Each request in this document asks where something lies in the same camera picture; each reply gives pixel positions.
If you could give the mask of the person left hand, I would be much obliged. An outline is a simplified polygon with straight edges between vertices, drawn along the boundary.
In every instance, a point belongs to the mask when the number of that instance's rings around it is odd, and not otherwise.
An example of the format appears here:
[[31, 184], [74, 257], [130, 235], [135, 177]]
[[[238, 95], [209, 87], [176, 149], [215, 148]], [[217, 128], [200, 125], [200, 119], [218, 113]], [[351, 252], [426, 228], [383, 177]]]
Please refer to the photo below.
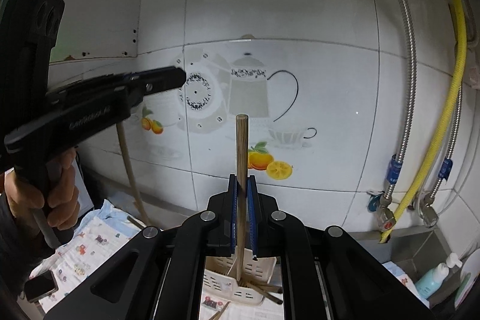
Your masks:
[[[50, 227], [65, 231], [73, 227], [78, 218], [78, 188], [75, 185], [76, 171], [72, 163], [76, 158], [74, 148], [67, 150], [56, 158], [62, 167], [61, 177], [56, 187], [49, 194], [47, 203], [51, 211], [47, 217]], [[13, 217], [36, 235], [39, 232], [33, 216], [33, 210], [41, 210], [45, 201], [39, 190], [17, 178], [14, 171], [4, 175], [4, 193]]]

